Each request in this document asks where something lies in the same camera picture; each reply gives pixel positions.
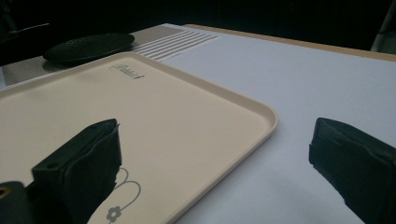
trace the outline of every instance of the white table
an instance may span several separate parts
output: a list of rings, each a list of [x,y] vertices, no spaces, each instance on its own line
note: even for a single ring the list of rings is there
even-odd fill
[[[362,223],[309,163],[308,145],[324,117],[396,147],[396,63],[194,31],[221,39],[163,63],[267,103],[279,125],[177,223]]]

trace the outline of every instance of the tray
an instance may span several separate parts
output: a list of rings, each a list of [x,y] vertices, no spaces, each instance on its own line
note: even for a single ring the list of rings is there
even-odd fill
[[[83,128],[120,123],[117,186],[90,223],[170,223],[257,148],[276,112],[176,68],[120,53],[0,91],[0,182]]]

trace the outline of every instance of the wooden table edge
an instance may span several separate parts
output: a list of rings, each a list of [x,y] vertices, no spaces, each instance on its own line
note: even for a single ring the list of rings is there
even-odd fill
[[[348,48],[342,48],[342,47],[336,47],[336,46],[330,46],[330,45],[305,42],[305,41],[301,41],[301,40],[293,40],[293,39],[287,39],[287,38],[281,38],[281,37],[275,37],[275,36],[269,36],[269,35],[257,35],[257,34],[252,34],[252,33],[246,33],[246,32],[241,32],[241,31],[234,31],[234,30],[226,30],[226,29],[197,25],[197,24],[185,24],[184,26],[189,27],[189,28],[194,28],[194,29],[224,33],[224,34],[228,34],[228,35],[240,35],[240,36],[252,37],[252,38],[257,38],[257,39],[275,41],[275,42],[284,43],[284,44],[291,44],[291,45],[296,45],[296,46],[301,46],[301,47],[306,47],[306,48],[311,48],[311,49],[322,49],[322,50],[343,53],[343,54],[349,54],[349,55],[355,55],[355,56],[360,56],[360,57],[365,57],[365,58],[372,58],[372,59],[396,62],[396,55],[394,55],[394,54],[387,54],[387,53],[374,52],[374,51],[361,50],[361,49],[348,49]]]

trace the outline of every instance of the black plate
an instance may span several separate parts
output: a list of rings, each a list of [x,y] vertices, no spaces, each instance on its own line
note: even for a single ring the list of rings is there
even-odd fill
[[[48,49],[44,59],[66,65],[88,63],[130,49],[134,37],[127,34],[90,35]]]

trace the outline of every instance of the tray rim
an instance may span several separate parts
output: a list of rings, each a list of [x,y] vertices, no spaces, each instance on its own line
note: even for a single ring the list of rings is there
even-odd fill
[[[197,77],[191,73],[187,73],[181,69],[154,61],[150,58],[147,58],[145,56],[133,52],[122,52],[122,53],[114,54],[90,63],[85,63],[64,71],[51,74],[50,76],[35,78],[30,82],[24,82],[21,85],[13,86],[12,88],[8,88],[0,91],[0,100],[3,97],[7,98],[8,96],[12,96],[13,94],[24,92],[25,90],[39,88],[41,85],[49,84],[53,80],[58,80],[62,78],[67,78],[69,76],[73,76],[75,73],[89,70],[96,65],[101,65],[103,63],[111,63],[112,61],[121,60],[125,58],[132,58],[133,60],[137,60],[140,63],[161,70],[165,72],[167,75],[185,81],[193,86],[198,86],[204,91],[208,91],[210,93],[217,95],[218,97],[221,97],[226,101],[229,101],[236,105],[240,105],[241,107],[244,107],[250,112],[259,115],[261,118],[269,119],[271,121],[270,122],[271,124],[269,125],[270,128],[266,129],[266,132],[263,132],[263,134],[257,141],[252,142],[251,145],[247,148],[247,150],[243,151],[240,157],[235,158],[235,160],[231,164],[223,167],[224,170],[222,173],[216,174],[210,181],[205,183],[201,189],[196,191],[195,194],[191,195],[191,197],[188,200],[186,200],[186,202],[183,203],[177,210],[175,210],[174,213],[169,214],[169,216],[163,220],[163,223],[172,223],[176,221],[179,217],[181,217],[202,197],[204,197],[213,187],[215,187],[221,181],[221,179],[223,179],[227,174],[229,174],[236,166],[238,166],[245,158],[247,158],[254,150],[256,150],[263,142],[265,142],[273,134],[278,124],[278,116],[275,110],[271,106],[263,102],[246,97],[245,95],[238,93],[236,91],[231,91],[227,88],[214,84],[203,78]]]

